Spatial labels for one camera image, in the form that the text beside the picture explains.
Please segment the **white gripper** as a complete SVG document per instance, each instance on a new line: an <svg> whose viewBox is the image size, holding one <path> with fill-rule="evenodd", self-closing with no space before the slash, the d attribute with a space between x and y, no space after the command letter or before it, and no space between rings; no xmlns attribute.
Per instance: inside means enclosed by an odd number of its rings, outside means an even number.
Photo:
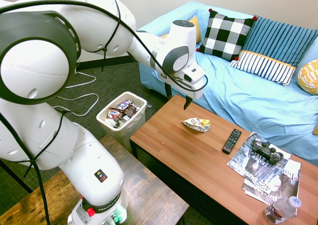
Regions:
<svg viewBox="0 0 318 225"><path fill-rule="evenodd" d="M186 95L186 101L183 106L184 110L189 107L193 99L199 99L203 95L203 88L205 87L203 80L204 76L204 71L199 73L179 71L173 75L159 73L159 78L164 81L166 97L168 100L171 100L172 98L172 87Z"/></svg>

